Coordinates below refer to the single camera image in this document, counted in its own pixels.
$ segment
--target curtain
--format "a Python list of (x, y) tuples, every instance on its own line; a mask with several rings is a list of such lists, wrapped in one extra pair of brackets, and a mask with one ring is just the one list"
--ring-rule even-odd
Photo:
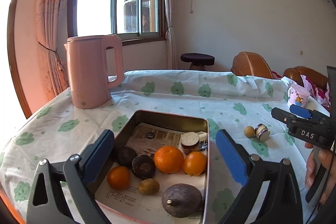
[(174, 33), (175, 0), (165, 0), (166, 19), (168, 30), (166, 32), (165, 69), (176, 69), (176, 44)]
[(36, 36), (41, 78), (48, 100), (68, 87), (64, 63), (57, 53), (58, 19), (66, 0), (37, 0)]

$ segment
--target dark round food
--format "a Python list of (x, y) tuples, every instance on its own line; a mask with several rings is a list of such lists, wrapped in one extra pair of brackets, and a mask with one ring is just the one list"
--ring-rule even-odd
[(128, 168), (132, 167), (132, 161), (137, 156), (132, 148), (124, 146), (118, 150), (117, 153), (117, 162), (121, 166), (126, 166)]
[(178, 183), (170, 186), (162, 196), (162, 206), (174, 217), (188, 217), (202, 205), (202, 194), (194, 186)]
[(151, 179), (155, 174), (154, 161), (148, 155), (138, 155), (132, 162), (133, 174), (141, 179)]

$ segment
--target window sill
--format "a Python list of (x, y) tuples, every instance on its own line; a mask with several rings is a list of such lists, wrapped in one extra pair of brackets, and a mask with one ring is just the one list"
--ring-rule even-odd
[(136, 39), (127, 39), (122, 40), (123, 46), (133, 45), (133, 44), (140, 44), (140, 43), (147, 43), (147, 42), (154, 42), (154, 41), (163, 41), (166, 40), (164, 37), (145, 37), (145, 38), (136, 38)]

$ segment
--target pink cushion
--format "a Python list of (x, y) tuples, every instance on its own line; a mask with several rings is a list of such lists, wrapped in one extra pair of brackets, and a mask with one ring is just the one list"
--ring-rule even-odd
[(329, 98), (329, 85), (327, 83), (327, 91), (325, 92), (322, 90), (322, 88), (315, 86), (312, 80), (305, 76), (301, 75), (302, 81), (303, 81), (303, 86), (310, 95), (318, 101), (319, 104), (323, 106), (329, 106), (330, 105), (330, 98)]
[(327, 99), (329, 105), (331, 106), (330, 88), (329, 88), (329, 83), (328, 82), (327, 82), (327, 91), (325, 92), (325, 98)]
[(277, 74), (275, 71), (271, 71), (271, 73), (272, 73), (272, 77), (273, 77), (274, 80), (282, 79), (282, 76)]

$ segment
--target kettle handle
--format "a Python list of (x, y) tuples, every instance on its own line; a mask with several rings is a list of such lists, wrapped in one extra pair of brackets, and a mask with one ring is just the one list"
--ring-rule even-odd
[(117, 35), (105, 35), (101, 41), (103, 54), (106, 54), (107, 47), (114, 48), (115, 64), (117, 69), (117, 78), (107, 82), (107, 88), (111, 89), (119, 85), (124, 80), (124, 61), (123, 61), (123, 45)]

